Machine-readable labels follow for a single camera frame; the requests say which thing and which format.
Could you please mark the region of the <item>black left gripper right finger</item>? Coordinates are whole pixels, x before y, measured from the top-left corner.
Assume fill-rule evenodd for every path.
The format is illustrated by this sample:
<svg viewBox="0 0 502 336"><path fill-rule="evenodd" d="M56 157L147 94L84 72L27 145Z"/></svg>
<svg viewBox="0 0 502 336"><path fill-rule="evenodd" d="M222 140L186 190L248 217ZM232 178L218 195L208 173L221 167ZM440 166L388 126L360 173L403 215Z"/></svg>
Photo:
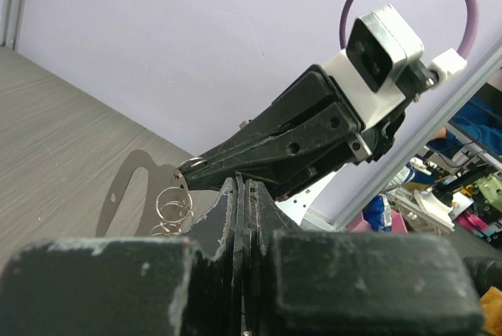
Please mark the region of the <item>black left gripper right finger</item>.
<svg viewBox="0 0 502 336"><path fill-rule="evenodd" d="M445 238L309 232L246 183L243 294L250 335L478 335L484 316Z"/></svg>

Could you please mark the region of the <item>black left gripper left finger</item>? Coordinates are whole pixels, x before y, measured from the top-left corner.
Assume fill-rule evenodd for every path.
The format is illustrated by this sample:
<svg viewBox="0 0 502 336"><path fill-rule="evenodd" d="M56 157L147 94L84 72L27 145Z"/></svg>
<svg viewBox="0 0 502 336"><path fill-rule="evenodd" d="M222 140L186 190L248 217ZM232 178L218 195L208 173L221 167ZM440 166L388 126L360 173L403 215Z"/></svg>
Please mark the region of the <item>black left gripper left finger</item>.
<svg viewBox="0 0 502 336"><path fill-rule="evenodd" d="M239 335L243 181L174 237L53 239L1 276L4 335Z"/></svg>

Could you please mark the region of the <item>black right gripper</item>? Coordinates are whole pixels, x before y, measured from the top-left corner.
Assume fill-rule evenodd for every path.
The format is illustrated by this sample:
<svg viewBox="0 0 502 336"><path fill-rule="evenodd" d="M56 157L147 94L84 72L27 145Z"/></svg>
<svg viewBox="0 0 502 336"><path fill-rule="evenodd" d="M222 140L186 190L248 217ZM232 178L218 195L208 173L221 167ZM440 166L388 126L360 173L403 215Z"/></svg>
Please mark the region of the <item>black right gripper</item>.
<svg viewBox="0 0 502 336"><path fill-rule="evenodd" d="M311 65L235 135L185 163L191 190L236 174L288 199L348 163L378 160L394 142L406 98L393 81L373 92L351 64Z"/></svg>

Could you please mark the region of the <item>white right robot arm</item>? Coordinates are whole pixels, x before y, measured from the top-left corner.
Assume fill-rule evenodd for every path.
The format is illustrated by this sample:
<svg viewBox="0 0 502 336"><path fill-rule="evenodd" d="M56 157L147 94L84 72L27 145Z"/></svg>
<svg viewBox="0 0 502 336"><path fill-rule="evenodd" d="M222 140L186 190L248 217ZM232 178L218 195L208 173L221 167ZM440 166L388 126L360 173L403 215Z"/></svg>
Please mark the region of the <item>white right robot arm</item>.
<svg viewBox="0 0 502 336"><path fill-rule="evenodd" d="M334 78L314 64L236 134L180 171L190 190L217 190L237 173L259 181L300 223L340 168L390 150L403 119L399 108L364 130Z"/></svg>

